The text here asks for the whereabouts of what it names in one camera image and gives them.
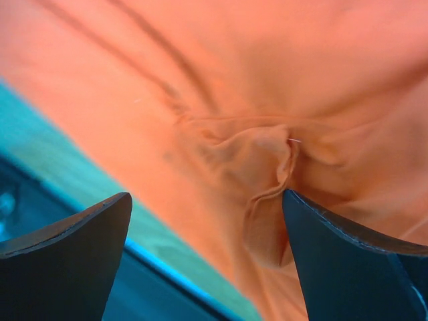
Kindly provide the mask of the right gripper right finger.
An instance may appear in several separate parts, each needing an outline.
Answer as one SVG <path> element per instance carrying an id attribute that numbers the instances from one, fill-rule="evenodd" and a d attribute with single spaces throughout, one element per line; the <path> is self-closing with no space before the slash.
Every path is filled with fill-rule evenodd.
<path id="1" fill-rule="evenodd" d="M 309 320 L 427 319 L 427 246 L 369 229 L 293 190 L 282 207 Z"/>

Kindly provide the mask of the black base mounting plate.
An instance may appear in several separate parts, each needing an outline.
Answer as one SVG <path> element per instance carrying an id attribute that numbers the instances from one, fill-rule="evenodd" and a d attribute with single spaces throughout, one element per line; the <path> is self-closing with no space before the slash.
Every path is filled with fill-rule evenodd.
<path id="1" fill-rule="evenodd" d="M 86 209 L 1 161 L 1 242 L 27 235 Z M 235 320 L 236 315 L 170 272 L 127 237 L 101 320 Z"/>

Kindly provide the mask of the orange t shirt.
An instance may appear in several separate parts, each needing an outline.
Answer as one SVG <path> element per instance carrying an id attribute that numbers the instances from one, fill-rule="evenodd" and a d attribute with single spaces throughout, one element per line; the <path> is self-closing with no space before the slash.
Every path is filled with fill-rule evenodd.
<path id="1" fill-rule="evenodd" d="M 426 1 L 2 1 L 1 77 L 265 320 L 286 189 L 427 242 Z"/>

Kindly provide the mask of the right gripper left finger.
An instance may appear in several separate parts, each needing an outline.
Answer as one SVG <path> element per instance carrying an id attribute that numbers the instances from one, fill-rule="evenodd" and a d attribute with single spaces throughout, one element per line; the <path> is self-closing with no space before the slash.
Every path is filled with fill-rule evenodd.
<path id="1" fill-rule="evenodd" d="M 131 195 L 118 193 L 1 242 L 1 319 L 101 320 L 131 211 Z"/>

